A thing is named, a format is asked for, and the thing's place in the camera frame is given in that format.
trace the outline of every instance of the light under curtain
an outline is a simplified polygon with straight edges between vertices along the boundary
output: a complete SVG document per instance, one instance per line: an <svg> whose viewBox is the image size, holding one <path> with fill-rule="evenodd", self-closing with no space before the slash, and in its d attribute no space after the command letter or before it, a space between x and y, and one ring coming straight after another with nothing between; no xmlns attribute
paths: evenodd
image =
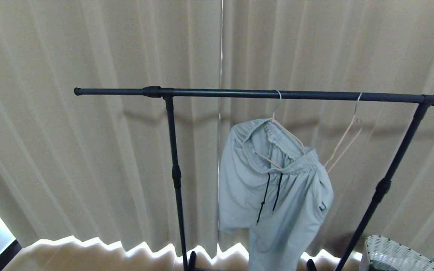
<svg viewBox="0 0 434 271"><path fill-rule="evenodd" d="M0 216L23 246L74 235L180 247L164 102L72 91L149 85L434 94L434 1L0 2ZM276 101L174 105L187 247L246 246L246 233L217 231L219 158L232 125ZM330 173L310 254L345 248L414 108L360 103L363 131ZM353 110L287 100L276 119L325 161ZM423 122L365 232L432 257L433 108Z"/></svg>

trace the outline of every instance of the clothes hanger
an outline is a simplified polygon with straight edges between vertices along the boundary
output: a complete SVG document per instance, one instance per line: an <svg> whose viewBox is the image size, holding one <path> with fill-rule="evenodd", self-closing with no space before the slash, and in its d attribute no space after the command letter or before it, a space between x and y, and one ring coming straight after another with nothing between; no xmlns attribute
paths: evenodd
<svg viewBox="0 0 434 271"><path fill-rule="evenodd" d="M290 134L292 137L294 137L294 139L296 139L298 142L299 142L299 144L301 144L301 147L303 148L303 154L306 154L306 151L305 151L305 149L304 149L304 144L294 135L294 134L292 134L290 131L288 131L287 129L285 129L284 128L284 126L282 126L279 122L275 122L274 120L275 120L275 118L274 118L274 116L275 116L275 111L276 111L276 109L277 108L279 108L279 106L281 105L281 102L282 102L282 95L281 95L281 92L280 91L278 91L278 90L276 90L277 91L277 93L279 93L279 104L274 108L274 110L273 110L273 112L272 112L272 120L271 120L271 122L272 123L274 123L275 125L277 125L279 128L281 128L282 130L284 130L284 131L286 131L288 134ZM265 160L267 160L267 161L269 161L270 163L272 163L273 165L275 165L277 168L279 168L279 169L282 169L281 168L281 166L279 166L277 163L274 163L271 159L269 159L269 158L267 158L266 156L264 156L263 154L260 154L260 153L258 153L257 151L255 151L254 150L254 152L258 155L258 156L260 156L260 157L262 157L262 158L264 158Z"/></svg>
<svg viewBox="0 0 434 271"><path fill-rule="evenodd" d="M327 162L324 164L324 168L326 168L327 164L329 163L329 161L332 160L332 158L334 158L334 155L336 154L337 149L339 148L339 146L341 145L344 137L346 137L346 134L348 134L349 129L351 128L351 126L353 125L355 119L356 119L356 112L358 110L358 102L361 98L361 95L363 93L361 92L358 96L358 99L356 100L356 105L355 105L355 112L353 113L353 118L351 118L351 122L348 125L348 128L346 129L346 131L344 132L344 134L342 135L341 139L339 140L339 143L336 145L336 147L334 148L333 154L331 155L331 158L329 158L329 160L327 160ZM331 169L333 169L334 165L336 165L336 163L339 161L339 159L341 158L341 156L348 150L349 146L351 146L351 144L355 141L355 139L359 136L361 130L363 130L363 122L361 121L361 119L356 119L356 123L358 123L360 125L358 133L355 135L355 137L353 138L353 140L351 140L351 142L344 148L344 151L342 151L342 153L338 156L338 158L336 159L336 161L334 161L334 163L331 165L331 167L329 168L329 170L327 170L327 173L329 173L331 171Z"/></svg>

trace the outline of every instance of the basket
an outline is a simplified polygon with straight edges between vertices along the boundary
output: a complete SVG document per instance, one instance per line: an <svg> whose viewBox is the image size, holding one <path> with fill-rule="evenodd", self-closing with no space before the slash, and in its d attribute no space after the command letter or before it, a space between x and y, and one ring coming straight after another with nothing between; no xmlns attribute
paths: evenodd
<svg viewBox="0 0 434 271"><path fill-rule="evenodd" d="M389 238L371 235L359 271L434 271L434 262Z"/></svg>

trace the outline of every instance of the black metal clothes rack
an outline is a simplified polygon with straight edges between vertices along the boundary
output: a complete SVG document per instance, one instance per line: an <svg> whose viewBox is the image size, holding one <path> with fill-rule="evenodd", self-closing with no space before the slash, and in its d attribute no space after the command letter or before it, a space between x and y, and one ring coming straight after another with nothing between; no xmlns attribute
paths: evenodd
<svg viewBox="0 0 434 271"><path fill-rule="evenodd" d="M136 95L146 96L151 98L163 98L167 108L168 128L170 134L170 148L172 153L172 179L174 181L177 214L179 216L180 242L182 245L183 266L184 271L206 271L195 267L196 254L192 251L190 259L186 256L185 231L184 231L184 214L182 206L182 191L181 191L181 172L179 167L179 158L177 155L177 144L175 134L175 118L174 118L174 96L194 96L194 97L232 97L232 98L273 98L279 99L279 93L274 90L232 90L232 89L174 89L161 88L159 86L150 86L142 89L94 89L94 88L75 88L76 95ZM310 99L310 100L346 100L356 101L360 93L356 92L325 92L325 91L281 91L282 99ZM335 271L341 271L349 258L351 252L355 248L360 236L363 234L369 220L371 219L377 206L383 199L384 195L391 187L391 178L393 177L400 161L406 153L415 132L417 131L420 122L426 114L430 106L434 106L434 95L418 95L418 94L385 94L385 93L362 93L360 101L378 101L378 102L395 102L395 103L416 103L416 108L413 120L411 121L405 137L396 152L396 155L391 162L391 165L376 186L376 191L371 199L371 203L367 208L363 218L361 219L355 233L346 247L346 250L341 257ZM308 269L315 271L315 265L312 260L309 260Z"/></svg>

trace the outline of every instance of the drawstring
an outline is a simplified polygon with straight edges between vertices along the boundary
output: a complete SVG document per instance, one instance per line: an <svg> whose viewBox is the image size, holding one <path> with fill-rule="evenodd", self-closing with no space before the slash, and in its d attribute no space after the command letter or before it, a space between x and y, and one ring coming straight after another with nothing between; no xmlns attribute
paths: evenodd
<svg viewBox="0 0 434 271"><path fill-rule="evenodd" d="M277 195L276 195L276 201L274 202L274 207L272 208L272 211L276 208L277 199L279 198L279 190L281 190L281 181L282 181L282 173L281 177L279 178L279 184L277 185Z"/></svg>
<svg viewBox="0 0 434 271"><path fill-rule="evenodd" d="M281 190L281 181L282 181L282 173L281 173L281 176L279 177L279 184L277 185L276 201L274 202L274 207L272 207L273 212L274 212L274 209L276 208L277 199L279 199L279 191ZM266 192L264 193L264 200L260 204L259 216L257 217L257 222L255 223L256 225L257 225L257 223L259 223L260 214L262 213L262 208L264 207L264 204L266 203L266 196L267 196L267 189L269 188L269 182L270 182L270 174L267 173Z"/></svg>
<svg viewBox="0 0 434 271"><path fill-rule="evenodd" d="M264 194L264 200L263 200L262 203L260 204L259 216L257 217L257 222L255 223L256 225L257 225L257 223L259 223L260 213L262 212L262 208L264 207L264 204L266 203L267 188L269 188L269 181L270 181L270 174L267 173L267 186L266 186L266 192L265 192L265 194Z"/></svg>

